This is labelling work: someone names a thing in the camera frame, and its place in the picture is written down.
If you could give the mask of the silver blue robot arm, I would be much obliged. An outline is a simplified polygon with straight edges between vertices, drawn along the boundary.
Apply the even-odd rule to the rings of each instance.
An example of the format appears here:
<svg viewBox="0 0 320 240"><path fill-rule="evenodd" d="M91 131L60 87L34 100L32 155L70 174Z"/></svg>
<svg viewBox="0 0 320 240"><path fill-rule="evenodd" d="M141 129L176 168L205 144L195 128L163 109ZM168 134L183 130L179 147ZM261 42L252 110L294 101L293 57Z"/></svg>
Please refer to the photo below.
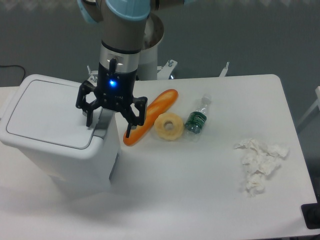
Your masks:
<svg viewBox="0 0 320 240"><path fill-rule="evenodd" d="M156 25L152 12L186 0L79 0L86 21L102 24L97 83L84 81L78 90L75 106L86 115L86 126L93 122L94 110L102 107L120 112L128 122L126 137L132 129L143 126L148 99L134 97L139 79L140 55L152 41Z"/></svg>

